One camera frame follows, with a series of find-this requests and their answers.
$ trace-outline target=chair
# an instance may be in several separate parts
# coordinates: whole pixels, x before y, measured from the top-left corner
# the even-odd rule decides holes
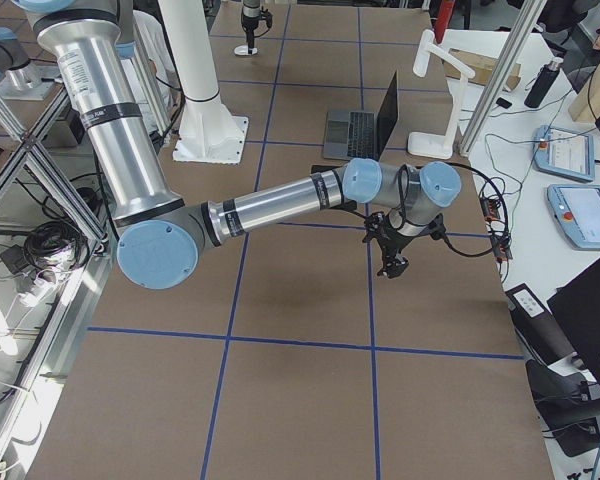
[[[524,0],[507,0],[507,3],[519,9]],[[549,0],[540,13],[538,23],[544,26],[544,31],[547,33],[558,33],[565,30],[567,32],[567,37],[560,45],[545,39],[549,48],[564,56],[567,50],[562,45],[571,38],[576,26],[585,19],[589,10],[598,4],[600,4],[600,0]]]

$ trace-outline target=open laptop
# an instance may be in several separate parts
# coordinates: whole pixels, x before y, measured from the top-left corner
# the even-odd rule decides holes
[[[378,160],[397,121],[398,72],[395,72],[377,115],[364,111],[329,110],[322,156],[336,160]]]

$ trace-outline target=white table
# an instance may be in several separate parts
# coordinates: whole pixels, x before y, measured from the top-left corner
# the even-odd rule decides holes
[[[449,30],[442,46],[447,49],[458,48],[498,57],[507,35],[508,33],[504,32]],[[540,125],[549,124],[552,120],[553,126],[578,132],[585,132],[594,127],[590,123],[574,123],[571,120],[568,108],[576,97],[576,93],[573,91],[566,96],[564,102],[557,102],[537,111],[496,116],[502,112],[528,110],[523,103],[528,93],[525,86],[533,81],[542,66],[548,63],[552,56],[539,34],[530,35],[518,59],[518,63],[521,64],[521,81],[513,92],[502,92],[501,95],[513,105],[508,110],[496,107],[491,112],[492,117],[486,123],[481,140],[476,143],[469,156],[474,167],[489,176],[502,176],[494,170],[486,149],[485,136],[489,133],[500,135],[511,141],[528,141],[533,138],[534,132]],[[449,88],[453,92],[457,88],[457,81],[449,79]],[[469,85],[463,103],[463,109],[466,111],[462,113],[461,118],[469,118],[482,90],[482,86]],[[570,90],[571,85],[566,75],[561,73],[540,107],[561,99]],[[460,123],[460,129],[464,132],[468,122],[461,121]],[[597,130],[591,133],[595,142],[595,158],[600,160],[600,133]],[[528,172],[514,212],[511,210],[514,208],[517,195],[505,197],[509,206],[510,221],[513,221],[511,244],[513,260],[509,262],[509,273],[503,288],[508,290],[520,283],[526,283],[543,302],[546,302],[555,293],[556,287],[568,283],[600,257],[599,251],[576,250],[569,243],[553,218],[546,199],[548,185],[554,183],[575,184],[577,182],[539,172],[534,167],[529,169],[534,148],[531,143],[515,145],[494,137],[488,137],[487,141],[494,164],[499,170],[517,179],[524,178]],[[476,186],[480,188],[482,180],[475,178]],[[507,191],[517,188],[517,184],[513,180],[506,177],[505,180],[507,181]],[[600,184],[600,165],[596,165],[594,183]],[[566,361],[558,362],[552,367],[560,373],[569,370]],[[595,451],[569,458],[562,453],[555,440],[547,440],[546,444],[556,479],[564,480],[567,475],[580,472],[583,468],[590,468],[593,464]]]

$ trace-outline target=water bottle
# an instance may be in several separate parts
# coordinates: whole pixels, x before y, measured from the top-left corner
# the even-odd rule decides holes
[[[531,91],[527,98],[524,99],[524,104],[529,108],[538,108],[547,92],[556,80],[556,77],[560,73],[560,65],[562,65],[562,58],[553,57],[551,62],[547,63],[536,79],[536,82],[531,87]]]

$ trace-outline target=tablet device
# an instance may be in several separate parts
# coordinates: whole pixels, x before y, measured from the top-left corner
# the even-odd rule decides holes
[[[542,125],[534,140],[533,161],[541,172],[580,182],[592,182],[595,178],[590,134]]]
[[[547,198],[576,248],[600,250],[600,185],[549,185]]]

